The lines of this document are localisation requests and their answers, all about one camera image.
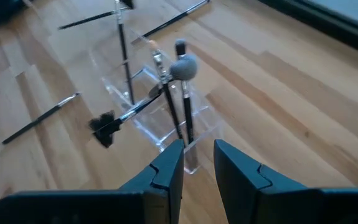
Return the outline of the round grey tip brush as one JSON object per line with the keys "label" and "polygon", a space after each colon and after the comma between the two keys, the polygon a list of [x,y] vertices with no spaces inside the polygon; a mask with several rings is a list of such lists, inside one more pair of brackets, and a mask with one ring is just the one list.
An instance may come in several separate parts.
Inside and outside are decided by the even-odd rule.
{"label": "round grey tip brush", "polygon": [[198,71],[197,58],[195,55],[186,54],[169,67],[169,73],[173,80],[189,81]]}

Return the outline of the medium black makeup brush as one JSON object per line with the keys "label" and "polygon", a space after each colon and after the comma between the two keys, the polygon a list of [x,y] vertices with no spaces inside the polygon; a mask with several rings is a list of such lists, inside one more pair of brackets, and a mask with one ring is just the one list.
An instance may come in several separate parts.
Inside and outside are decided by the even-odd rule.
{"label": "medium black makeup brush", "polygon": [[[175,42],[175,50],[177,60],[179,60],[182,56],[186,55],[187,44],[184,39],[177,39]],[[182,90],[182,100],[184,106],[184,116],[186,119],[186,132],[187,132],[187,141],[188,144],[194,141],[194,130],[193,130],[193,122],[192,122],[192,106],[191,106],[191,94],[189,90],[189,81],[180,81],[181,82],[181,90]]]}

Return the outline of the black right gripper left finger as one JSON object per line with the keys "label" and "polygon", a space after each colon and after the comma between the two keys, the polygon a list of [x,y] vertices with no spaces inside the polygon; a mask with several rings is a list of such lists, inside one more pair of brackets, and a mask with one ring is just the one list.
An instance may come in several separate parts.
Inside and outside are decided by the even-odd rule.
{"label": "black right gripper left finger", "polygon": [[175,140],[113,190],[22,191],[0,199],[0,224],[178,224],[184,142]]}

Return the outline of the clear acrylic organizer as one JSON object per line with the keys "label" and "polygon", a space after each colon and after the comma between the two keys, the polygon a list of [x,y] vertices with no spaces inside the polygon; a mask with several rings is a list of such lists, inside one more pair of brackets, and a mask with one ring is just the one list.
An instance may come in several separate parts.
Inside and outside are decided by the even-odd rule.
{"label": "clear acrylic organizer", "polygon": [[[138,37],[140,37],[140,35],[137,32],[131,29],[125,30],[126,49],[134,92],[134,104],[131,104],[128,94],[123,58],[113,57],[110,60],[109,72],[106,76],[102,77],[105,88],[121,108],[121,114],[115,114],[116,118],[126,113],[140,101],[148,98],[149,91],[154,86],[161,86],[148,39],[142,38],[136,44],[131,43],[131,41]],[[121,51],[119,36],[116,41],[119,42],[118,50]],[[188,84],[191,94],[194,141],[188,144],[181,82],[179,80],[173,80],[169,73],[169,67],[177,61],[177,56],[171,58],[161,48],[160,50],[163,54],[164,67],[169,74],[169,90],[184,138],[184,170],[189,174],[193,174],[200,167],[200,163],[209,158],[211,151],[208,150],[208,145],[211,145],[215,139],[222,137],[222,120],[214,108],[209,105],[205,97],[192,86],[191,82],[194,78],[190,80]],[[159,151],[164,151],[170,143],[179,139],[164,92],[144,110],[126,122],[128,121],[132,121]]]}

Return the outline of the large fluffy powder brush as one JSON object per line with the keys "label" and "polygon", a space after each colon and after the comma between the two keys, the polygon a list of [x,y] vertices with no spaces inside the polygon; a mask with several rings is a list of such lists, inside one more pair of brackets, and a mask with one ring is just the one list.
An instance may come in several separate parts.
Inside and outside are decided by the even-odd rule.
{"label": "large fluffy powder brush", "polygon": [[148,98],[140,101],[131,107],[126,113],[119,117],[115,117],[113,110],[101,114],[97,118],[93,118],[88,122],[89,128],[92,130],[93,136],[105,148],[109,148],[113,144],[113,135],[120,130],[120,126],[127,120],[136,116],[148,105],[155,101],[163,93],[163,88],[159,85],[154,86],[148,94]]}

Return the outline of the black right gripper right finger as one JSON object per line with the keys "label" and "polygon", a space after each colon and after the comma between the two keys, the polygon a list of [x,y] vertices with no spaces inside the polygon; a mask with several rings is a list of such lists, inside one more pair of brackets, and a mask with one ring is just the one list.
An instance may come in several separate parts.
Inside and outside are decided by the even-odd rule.
{"label": "black right gripper right finger", "polygon": [[214,169],[229,224],[358,224],[358,187],[307,187],[221,139]]}

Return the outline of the black aluminium table frame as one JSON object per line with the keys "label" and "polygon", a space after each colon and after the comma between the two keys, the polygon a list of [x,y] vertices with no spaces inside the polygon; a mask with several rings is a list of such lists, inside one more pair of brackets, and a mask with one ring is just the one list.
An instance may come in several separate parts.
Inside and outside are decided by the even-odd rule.
{"label": "black aluminium table frame", "polygon": [[259,0],[358,50],[358,0]]}

